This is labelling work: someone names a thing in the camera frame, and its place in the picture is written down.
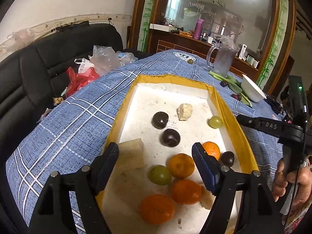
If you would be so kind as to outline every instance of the table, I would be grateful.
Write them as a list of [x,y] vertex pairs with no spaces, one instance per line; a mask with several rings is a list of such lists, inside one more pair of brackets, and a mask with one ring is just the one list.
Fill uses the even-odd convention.
[[[192,65],[185,61],[187,58],[181,59],[189,55],[195,59]],[[263,100],[250,108],[230,97],[233,92],[210,76],[206,65],[206,60],[194,54],[164,51],[113,70],[54,108],[6,162],[7,179],[26,223],[29,224],[41,189],[52,171],[76,172],[101,153],[119,107],[139,74],[174,74],[201,81],[216,87],[234,115],[280,120]],[[246,127],[243,130],[259,170],[271,186],[277,162],[282,157],[282,146],[273,136]],[[75,194],[72,192],[70,197],[76,227],[79,233],[84,233]]]

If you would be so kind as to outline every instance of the round logo on tablecloth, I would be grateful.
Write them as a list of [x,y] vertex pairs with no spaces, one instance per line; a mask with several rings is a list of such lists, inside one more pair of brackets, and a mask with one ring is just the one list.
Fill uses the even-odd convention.
[[193,60],[196,61],[196,58],[190,54],[182,53],[182,52],[172,52],[176,57],[182,59],[183,61]]

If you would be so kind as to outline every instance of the yellow tape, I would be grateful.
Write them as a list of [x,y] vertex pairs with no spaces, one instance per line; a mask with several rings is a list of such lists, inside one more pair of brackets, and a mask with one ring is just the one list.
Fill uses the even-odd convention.
[[[241,167],[241,171],[243,173],[251,173],[253,170],[258,170],[258,166],[255,161],[255,156],[252,153],[252,150],[250,148],[250,145],[247,141],[247,138],[243,130],[241,129],[236,118],[232,114],[230,108],[227,106],[223,98],[219,95],[217,90],[211,85],[175,75],[161,75],[161,76],[139,75],[136,77],[126,97],[124,98],[124,101],[121,104],[116,119],[113,123],[113,126],[107,136],[107,140],[103,147],[103,150],[106,149],[111,142],[117,141],[127,110],[131,103],[133,93],[135,92],[134,89],[138,83],[172,83],[209,91],[210,99],[212,103],[215,105],[216,109],[218,110],[219,117],[223,120],[224,126],[235,149]],[[96,200],[100,208],[102,205],[103,195],[104,192],[102,191],[96,197]]]

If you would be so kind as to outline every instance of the human hand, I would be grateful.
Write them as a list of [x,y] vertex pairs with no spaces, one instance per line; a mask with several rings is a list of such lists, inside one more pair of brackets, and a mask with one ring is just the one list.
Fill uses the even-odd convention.
[[[292,184],[295,183],[297,172],[288,173],[285,178],[283,170],[284,161],[283,159],[280,159],[277,164],[277,171],[275,172],[275,178],[272,185],[272,195],[275,201],[286,193],[288,182]],[[300,168],[297,182],[299,186],[297,194],[293,200],[292,211],[303,207],[311,195],[312,173],[308,167]]]

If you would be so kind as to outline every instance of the purple thermos bottle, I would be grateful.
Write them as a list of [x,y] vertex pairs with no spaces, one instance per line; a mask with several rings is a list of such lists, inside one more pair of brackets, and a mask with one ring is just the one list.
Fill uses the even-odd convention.
[[199,40],[200,35],[202,34],[202,25],[204,24],[203,19],[197,19],[195,31],[193,34],[193,39]]

